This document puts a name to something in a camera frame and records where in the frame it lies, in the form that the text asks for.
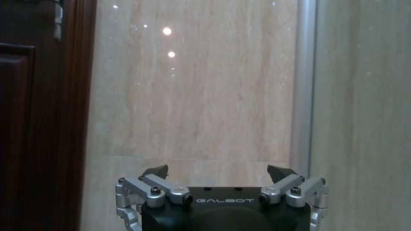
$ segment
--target dark wood door frame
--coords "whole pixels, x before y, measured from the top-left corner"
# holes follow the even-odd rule
[[[0,230],[80,227],[96,0],[0,0]]]
[[[64,1],[64,67],[60,99],[56,230],[79,230],[96,0]]]

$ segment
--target screw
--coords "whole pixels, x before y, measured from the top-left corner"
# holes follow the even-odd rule
[[[300,195],[301,194],[301,189],[299,187],[292,187],[289,191],[295,195]]]
[[[159,187],[152,187],[152,189],[151,189],[151,193],[152,193],[152,195],[159,195],[160,193],[161,193],[161,190],[160,190],[160,188]]]
[[[191,202],[192,202],[192,195],[191,194],[187,194],[185,196],[184,196],[184,198],[183,198],[183,204],[184,205],[189,205],[191,204]]]
[[[268,196],[263,194],[257,197],[257,200],[263,205],[267,205],[269,202]]]

